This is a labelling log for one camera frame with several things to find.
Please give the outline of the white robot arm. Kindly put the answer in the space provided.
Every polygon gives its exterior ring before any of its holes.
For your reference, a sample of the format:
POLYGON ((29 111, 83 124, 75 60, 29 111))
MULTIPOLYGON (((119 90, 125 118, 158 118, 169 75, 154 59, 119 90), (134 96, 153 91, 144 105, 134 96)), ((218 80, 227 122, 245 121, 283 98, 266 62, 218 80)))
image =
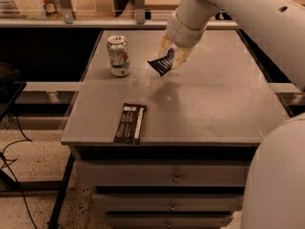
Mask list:
MULTIPOLYGON (((221 9, 299 89, 304 87, 304 8, 291 0, 181 0, 168 21, 159 54, 175 45, 173 67, 179 67, 221 9)), ((305 114, 280 124, 256 150, 241 229, 305 229, 305 114)))

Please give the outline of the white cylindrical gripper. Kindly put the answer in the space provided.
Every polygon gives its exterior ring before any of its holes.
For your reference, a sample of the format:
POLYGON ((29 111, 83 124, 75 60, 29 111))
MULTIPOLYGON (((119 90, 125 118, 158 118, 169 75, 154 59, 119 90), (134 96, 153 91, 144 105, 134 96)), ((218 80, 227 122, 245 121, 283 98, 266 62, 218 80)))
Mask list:
POLYGON ((203 20, 195 28, 192 28, 191 22, 182 22, 175 10, 168 20, 167 31, 161 37, 158 55, 164 57, 174 43, 176 46, 173 48, 172 69, 176 70, 189 57, 193 51, 193 46, 200 41, 205 30, 206 20, 203 20))

